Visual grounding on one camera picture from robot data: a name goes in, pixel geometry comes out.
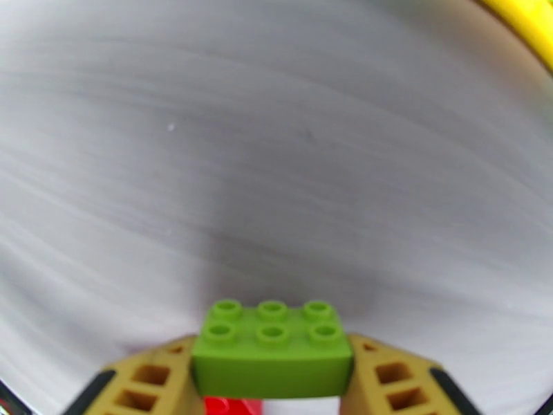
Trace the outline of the lime green lego brick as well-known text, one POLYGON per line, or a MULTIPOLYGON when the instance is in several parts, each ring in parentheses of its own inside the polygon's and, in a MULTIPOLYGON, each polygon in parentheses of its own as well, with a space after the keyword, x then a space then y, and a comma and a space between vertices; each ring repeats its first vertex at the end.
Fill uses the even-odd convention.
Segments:
POLYGON ((312 300, 288 306, 215 302, 192 349, 194 380, 204 396, 293 399, 342 395, 353 350, 335 308, 312 300))

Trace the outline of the red lego brick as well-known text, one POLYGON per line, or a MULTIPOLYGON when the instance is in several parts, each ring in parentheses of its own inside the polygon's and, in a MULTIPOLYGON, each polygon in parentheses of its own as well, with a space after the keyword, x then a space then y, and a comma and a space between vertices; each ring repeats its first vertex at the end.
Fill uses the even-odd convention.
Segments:
POLYGON ((203 402, 205 415, 263 415, 262 400, 205 397, 203 402))

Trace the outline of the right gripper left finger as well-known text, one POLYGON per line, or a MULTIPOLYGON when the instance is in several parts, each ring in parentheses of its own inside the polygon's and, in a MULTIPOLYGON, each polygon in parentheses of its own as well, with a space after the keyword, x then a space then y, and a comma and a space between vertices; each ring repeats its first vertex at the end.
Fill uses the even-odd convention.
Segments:
POLYGON ((191 370, 195 340, 186 335, 103 367, 64 415, 204 415, 191 370))

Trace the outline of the yellow plastic bin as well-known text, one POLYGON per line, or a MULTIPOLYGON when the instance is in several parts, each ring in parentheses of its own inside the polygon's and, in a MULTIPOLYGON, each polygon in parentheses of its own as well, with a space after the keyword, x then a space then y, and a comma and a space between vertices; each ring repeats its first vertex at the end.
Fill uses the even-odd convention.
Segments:
POLYGON ((498 16, 553 74, 553 0, 476 0, 498 16))

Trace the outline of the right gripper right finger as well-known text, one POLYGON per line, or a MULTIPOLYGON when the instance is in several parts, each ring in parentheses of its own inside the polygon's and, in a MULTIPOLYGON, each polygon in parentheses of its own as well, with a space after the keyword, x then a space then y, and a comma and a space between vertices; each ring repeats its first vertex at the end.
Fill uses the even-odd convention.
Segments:
POLYGON ((476 406, 434 360, 352 333, 353 372, 339 415, 476 415, 476 406))

